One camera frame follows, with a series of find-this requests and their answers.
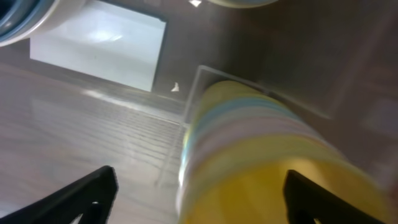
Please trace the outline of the beige bowl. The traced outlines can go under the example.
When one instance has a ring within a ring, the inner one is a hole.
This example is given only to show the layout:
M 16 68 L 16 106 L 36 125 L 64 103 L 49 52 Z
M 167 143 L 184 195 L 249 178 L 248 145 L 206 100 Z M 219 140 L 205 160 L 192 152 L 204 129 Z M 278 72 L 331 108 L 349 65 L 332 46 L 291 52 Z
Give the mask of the beige bowl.
M 58 27 L 60 24 L 71 18 L 86 3 L 87 0 L 54 0 L 56 3 L 50 8 L 49 12 L 39 21 L 38 24 L 30 28 L 21 35 L 12 39 L 1 42 L 1 46 L 11 45 L 20 40 L 28 39 L 33 35 L 37 35 L 48 30 Z

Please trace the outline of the grey bowl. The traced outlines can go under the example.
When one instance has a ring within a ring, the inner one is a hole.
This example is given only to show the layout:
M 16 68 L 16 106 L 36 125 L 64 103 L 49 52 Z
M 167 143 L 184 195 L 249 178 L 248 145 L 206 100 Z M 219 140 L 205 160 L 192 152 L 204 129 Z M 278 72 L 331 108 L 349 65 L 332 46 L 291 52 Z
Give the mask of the grey bowl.
M 235 9 L 249 9 L 261 7 L 277 2 L 278 0 L 208 0 L 213 4 Z

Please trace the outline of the pink cup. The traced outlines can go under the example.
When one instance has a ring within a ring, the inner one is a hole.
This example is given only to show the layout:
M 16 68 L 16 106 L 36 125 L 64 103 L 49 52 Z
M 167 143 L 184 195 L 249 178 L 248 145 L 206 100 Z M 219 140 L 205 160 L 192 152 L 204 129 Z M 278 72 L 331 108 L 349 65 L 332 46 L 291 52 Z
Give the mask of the pink cup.
M 179 177 L 193 171 L 218 148 L 238 140 L 273 134 L 296 134 L 325 142 L 314 129 L 304 122 L 288 116 L 254 116 L 247 118 L 218 118 L 193 137 L 188 157 L 183 159 Z

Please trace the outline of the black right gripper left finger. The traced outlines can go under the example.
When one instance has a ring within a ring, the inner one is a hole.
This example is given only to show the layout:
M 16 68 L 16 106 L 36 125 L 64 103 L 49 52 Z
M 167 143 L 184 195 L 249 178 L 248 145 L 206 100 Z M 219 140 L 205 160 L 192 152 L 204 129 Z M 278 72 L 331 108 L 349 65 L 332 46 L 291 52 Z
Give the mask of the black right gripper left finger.
M 103 166 L 70 185 L 1 218 L 1 224 L 106 224 L 118 192 L 114 168 Z

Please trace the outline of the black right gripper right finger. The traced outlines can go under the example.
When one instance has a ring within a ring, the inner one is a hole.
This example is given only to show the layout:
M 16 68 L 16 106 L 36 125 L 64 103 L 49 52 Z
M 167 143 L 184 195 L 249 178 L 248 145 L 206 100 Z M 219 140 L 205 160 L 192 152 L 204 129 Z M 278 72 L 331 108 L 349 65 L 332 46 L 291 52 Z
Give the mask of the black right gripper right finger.
M 383 224 L 295 170 L 287 172 L 283 195 L 290 224 Z

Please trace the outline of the white cup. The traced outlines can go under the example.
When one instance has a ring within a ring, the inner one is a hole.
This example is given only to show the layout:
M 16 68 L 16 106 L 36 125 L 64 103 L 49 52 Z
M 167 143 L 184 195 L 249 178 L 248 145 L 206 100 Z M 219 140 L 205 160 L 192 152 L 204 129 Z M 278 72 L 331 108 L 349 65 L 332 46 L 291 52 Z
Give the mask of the white cup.
M 233 141 L 264 134 L 314 135 L 315 131 L 285 108 L 250 106 L 222 112 L 209 111 L 194 127 L 182 152 L 182 164 Z

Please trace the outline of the yellow cup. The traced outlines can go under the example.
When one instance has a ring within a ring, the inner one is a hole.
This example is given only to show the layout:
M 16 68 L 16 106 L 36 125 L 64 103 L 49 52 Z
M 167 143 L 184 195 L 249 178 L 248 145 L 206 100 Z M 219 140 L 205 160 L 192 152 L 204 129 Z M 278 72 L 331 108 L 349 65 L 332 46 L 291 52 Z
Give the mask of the yellow cup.
M 229 80 L 218 82 L 207 88 L 202 94 L 192 124 L 196 124 L 205 113 L 215 106 L 242 97 L 260 97 L 272 101 L 272 98 L 245 84 Z
M 295 170 L 350 205 L 391 223 L 376 183 L 325 141 L 296 134 L 207 137 L 181 168 L 180 223 L 286 223 L 285 177 Z

